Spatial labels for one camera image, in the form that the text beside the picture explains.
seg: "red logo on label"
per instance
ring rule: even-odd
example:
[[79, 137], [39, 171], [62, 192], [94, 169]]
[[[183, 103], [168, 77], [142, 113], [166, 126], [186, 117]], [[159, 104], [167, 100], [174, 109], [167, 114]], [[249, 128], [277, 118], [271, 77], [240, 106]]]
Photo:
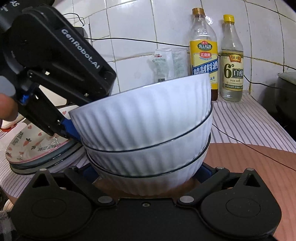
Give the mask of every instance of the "red logo on label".
[[209, 52], [200, 52], [200, 57], [201, 58], [211, 58], [212, 54]]

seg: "brown mat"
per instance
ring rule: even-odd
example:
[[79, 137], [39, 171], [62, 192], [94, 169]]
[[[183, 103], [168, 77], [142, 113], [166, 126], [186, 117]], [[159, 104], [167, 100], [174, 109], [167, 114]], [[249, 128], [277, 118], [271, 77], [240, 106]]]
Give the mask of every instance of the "brown mat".
[[[262, 146], [249, 146], [296, 169], [295, 153]], [[231, 172], [243, 172], [248, 167], [256, 169], [281, 207], [282, 219], [276, 230], [275, 237], [279, 241], [296, 240], [296, 171], [276, 163], [243, 144], [210, 144], [205, 162], [212, 167], [226, 167]], [[104, 180], [97, 181], [95, 185], [114, 198], [130, 196], [116, 190]], [[195, 187], [195, 185], [198, 185], [196, 181], [189, 180], [181, 187], [161, 196], [180, 197], [183, 193]], [[9, 196], [9, 198], [13, 203], [16, 200], [11, 196]]]

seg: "plastic bottle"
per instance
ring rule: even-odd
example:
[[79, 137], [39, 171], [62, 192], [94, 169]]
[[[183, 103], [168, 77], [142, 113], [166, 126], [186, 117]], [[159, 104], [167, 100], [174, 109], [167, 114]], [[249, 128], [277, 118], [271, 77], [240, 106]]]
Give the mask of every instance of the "plastic bottle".
[[218, 98], [218, 48], [214, 30], [205, 19], [202, 8], [192, 9], [194, 15], [190, 30], [190, 56], [192, 74], [209, 72], [212, 101]]
[[244, 52], [239, 40], [232, 15], [223, 15], [224, 38], [222, 40], [223, 87], [222, 98], [239, 102], [244, 84]]

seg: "green oval logo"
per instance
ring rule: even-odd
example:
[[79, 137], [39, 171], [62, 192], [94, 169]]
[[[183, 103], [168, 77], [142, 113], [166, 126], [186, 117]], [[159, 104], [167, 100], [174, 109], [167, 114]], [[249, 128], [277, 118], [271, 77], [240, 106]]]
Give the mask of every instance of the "green oval logo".
[[197, 45], [197, 47], [203, 51], [210, 51], [213, 48], [213, 46], [210, 43], [208, 43], [207, 41], [202, 41], [201, 43], [199, 43]]

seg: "gold bottle cap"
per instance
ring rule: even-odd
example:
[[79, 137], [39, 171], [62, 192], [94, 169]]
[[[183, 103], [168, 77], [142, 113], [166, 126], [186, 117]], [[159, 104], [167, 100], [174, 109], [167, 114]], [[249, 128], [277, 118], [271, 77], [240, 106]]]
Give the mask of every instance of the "gold bottle cap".
[[234, 23], [234, 16], [233, 15], [223, 15], [224, 22], [233, 22]]
[[192, 9], [192, 15], [205, 15], [205, 11], [200, 8], [200, 7], [196, 7], [194, 9]]

